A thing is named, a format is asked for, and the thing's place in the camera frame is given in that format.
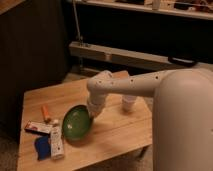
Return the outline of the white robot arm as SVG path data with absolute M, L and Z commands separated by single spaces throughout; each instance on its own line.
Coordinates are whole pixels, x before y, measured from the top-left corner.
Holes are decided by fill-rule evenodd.
M 153 171 L 213 171 L 213 71 L 164 70 L 87 82 L 87 105 L 98 116 L 110 93 L 153 98 Z

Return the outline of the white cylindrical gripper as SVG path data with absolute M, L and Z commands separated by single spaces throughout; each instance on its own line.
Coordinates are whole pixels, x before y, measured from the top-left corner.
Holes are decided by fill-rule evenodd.
M 105 107 L 105 97 L 92 97 L 87 99 L 87 108 L 91 117 L 97 117 Z

